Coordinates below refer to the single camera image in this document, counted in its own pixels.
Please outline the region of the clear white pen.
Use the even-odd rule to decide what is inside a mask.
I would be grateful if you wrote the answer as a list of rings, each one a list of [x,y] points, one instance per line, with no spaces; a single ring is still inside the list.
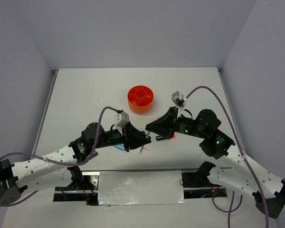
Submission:
[[[147,140],[149,140],[149,136],[150,136],[150,131],[148,131],[147,134],[146,134],[146,137],[145,137],[146,139],[144,139],[144,141],[143,141],[143,145],[140,148],[139,154],[141,154],[143,152],[144,146],[147,143]]]

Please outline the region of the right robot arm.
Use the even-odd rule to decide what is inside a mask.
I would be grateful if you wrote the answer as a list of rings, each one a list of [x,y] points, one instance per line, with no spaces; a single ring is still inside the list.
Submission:
[[[193,119],[178,114],[178,108],[174,106],[164,116],[147,124],[145,129],[165,139],[170,139],[174,133],[203,139],[199,144],[202,151],[232,168],[240,177],[204,161],[196,171],[195,182],[202,186],[217,184],[239,191],[254,199],[259,211],[268,213],[270,218],[278,218],[285,205],[285,178],[274,175],[240,152],[235,142],[219,130],[220,124],[210,109],[201,110]]]

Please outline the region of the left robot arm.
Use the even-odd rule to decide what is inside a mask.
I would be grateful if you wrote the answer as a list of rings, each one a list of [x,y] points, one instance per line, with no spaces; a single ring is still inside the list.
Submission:
[[[151,138],[130,122],[105,131],[91,123],[69,145],[46,155],[28,154],[27,161],[12,163],[6,154],[0,158],[0,207],[20,204],[23,195],[32,196],[50,187],[70,186],[77,190],[84,178],[80,166],[96,157],[96,149],[122,144],[126,152],[151,143]]]

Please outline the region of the small black usb stick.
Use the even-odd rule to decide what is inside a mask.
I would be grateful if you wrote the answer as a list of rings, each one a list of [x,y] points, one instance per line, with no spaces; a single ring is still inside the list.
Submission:
[[[167,136],[167,137],[163,137],[163,136],[156,136],[156,141],[163,141],[163,140],[169,140],[170,137]]]

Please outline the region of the blue capsule eraser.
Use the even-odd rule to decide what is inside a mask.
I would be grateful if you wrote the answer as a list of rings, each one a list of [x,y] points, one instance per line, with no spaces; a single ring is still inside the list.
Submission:
[[[121,151],[125,151],[124,145],[123,144],[119,144],[119,145],[114,145],[115,148],[121,150]]]

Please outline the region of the orange round compartment organizer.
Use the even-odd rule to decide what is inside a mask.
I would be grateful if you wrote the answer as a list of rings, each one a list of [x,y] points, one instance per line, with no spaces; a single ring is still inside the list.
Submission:
[[[152,109],[154,93],[147,86],[137,85],[128,91],[127,99],[132,112],[146,114]]]

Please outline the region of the silver foil covered panel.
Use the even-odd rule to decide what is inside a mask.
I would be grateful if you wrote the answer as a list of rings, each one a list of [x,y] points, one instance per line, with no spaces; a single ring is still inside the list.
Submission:
[[[184,203],[180,171],[102,172],[98,203],[103,206]]]

